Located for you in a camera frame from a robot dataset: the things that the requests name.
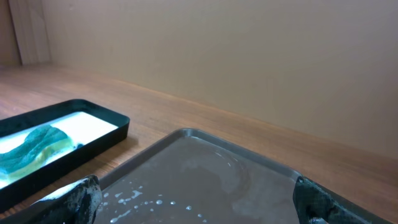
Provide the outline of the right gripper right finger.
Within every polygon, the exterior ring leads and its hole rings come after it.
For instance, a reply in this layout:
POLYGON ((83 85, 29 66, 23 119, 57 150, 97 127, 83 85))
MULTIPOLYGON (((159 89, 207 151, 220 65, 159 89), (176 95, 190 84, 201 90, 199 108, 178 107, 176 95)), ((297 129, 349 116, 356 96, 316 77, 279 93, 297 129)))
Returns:
POLYGON ((341 206, 311 180, 299 176, 295 183, 293 202, 300 224, 366 224, 367 221, 341 206))

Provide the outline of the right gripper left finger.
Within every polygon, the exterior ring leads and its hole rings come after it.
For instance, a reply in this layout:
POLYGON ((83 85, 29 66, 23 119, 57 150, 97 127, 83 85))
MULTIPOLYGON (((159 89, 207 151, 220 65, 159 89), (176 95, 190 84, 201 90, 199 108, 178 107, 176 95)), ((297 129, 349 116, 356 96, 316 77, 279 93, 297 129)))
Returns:
POLYGON ((36 201, 34 205, 40 208, 29 222, 90 224, 96 218, 101 201, 99 179, 95 175, 88 175, 36 201))

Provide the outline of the green and yellow sponge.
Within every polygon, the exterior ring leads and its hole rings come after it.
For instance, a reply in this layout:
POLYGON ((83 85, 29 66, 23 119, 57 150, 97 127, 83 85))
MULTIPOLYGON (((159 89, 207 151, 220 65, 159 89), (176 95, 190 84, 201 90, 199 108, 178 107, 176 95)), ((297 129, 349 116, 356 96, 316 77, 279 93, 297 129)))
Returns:
POLYGON ((51 125, 36 128, 20 146, 1 154, 1 180, 17 181, 75 149, 72 138, 61 129, 51 125))

